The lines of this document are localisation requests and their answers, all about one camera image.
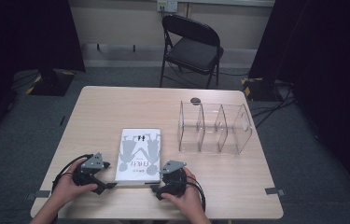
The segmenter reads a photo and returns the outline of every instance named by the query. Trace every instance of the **chair backrest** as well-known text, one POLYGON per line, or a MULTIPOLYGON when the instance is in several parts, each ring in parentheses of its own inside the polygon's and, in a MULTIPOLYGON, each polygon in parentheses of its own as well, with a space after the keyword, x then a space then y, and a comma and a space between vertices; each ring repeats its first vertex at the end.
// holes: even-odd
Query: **chair backrest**
POLYGON ((211 46, 220 46, 218 34, 208 25, 177 15, 163 17, 165 33, 170 32, 211 46))

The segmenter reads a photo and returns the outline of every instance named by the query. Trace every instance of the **transparent acrylic panel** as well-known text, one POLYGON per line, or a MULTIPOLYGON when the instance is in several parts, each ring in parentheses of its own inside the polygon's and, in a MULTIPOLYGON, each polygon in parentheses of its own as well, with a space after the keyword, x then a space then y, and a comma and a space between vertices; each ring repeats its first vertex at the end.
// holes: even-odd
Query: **transparent acrylic panel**
POLYGON ((222 105, 203 104, 205 135, 201 152, 221 152, 228 136, 222 105))
POLYGON ((201 151, 204 137, 202 105, 181 102, 178 130, 180 151, 201 151))
POLYGON ((251 119, 245 105, 241 105, 235 121, 232 124, 232 130, 237 143, 238 153, 241 153, 245 148, 245 145, 253 132, 250 120, 251 119))

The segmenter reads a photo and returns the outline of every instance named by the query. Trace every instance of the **black curtain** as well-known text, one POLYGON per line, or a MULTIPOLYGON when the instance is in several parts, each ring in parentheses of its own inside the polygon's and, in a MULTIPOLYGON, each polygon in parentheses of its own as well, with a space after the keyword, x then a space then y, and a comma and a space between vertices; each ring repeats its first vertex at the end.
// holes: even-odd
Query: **black curtain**
POLYGON ((276 21, 293 4, 276 1, 250 76, 293 83, 319 140, 350 174, 350 1, 309 0, 294 22, 276 21), (286 36, 275 33, 283 24, 286 36))
POLYGON ((67 0, 0 0, 0 104, 14 75, 41 66, 85 72, 67 0))

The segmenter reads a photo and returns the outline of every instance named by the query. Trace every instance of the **black folding chair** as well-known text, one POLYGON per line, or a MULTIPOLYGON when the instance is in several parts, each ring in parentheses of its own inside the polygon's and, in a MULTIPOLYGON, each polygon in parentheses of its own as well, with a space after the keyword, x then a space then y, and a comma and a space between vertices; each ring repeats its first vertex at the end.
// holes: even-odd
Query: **black folding chair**
POLYGON ((177 15, 168 15, 162 19, 165 49, 163 53, 161 81, 165 76, 165 64, 173 63, 193 72, 208 75, 206 89, 209 89, 212 75, 216 68, 216 85, 218 85, 219 61, 224 49, 220 46, 220 38, 208 25, 177 15), (178 35, 181 39, 173 44, 169 34, 178 35))

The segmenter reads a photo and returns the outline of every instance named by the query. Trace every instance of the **book cover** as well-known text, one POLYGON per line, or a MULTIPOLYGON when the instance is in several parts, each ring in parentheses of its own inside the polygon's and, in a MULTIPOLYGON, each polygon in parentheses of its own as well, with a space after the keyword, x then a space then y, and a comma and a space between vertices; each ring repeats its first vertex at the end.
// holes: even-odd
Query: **book cover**
POLYGON ((161 130, 123 129, 116 182, 119 186, 160 183, 161 130))

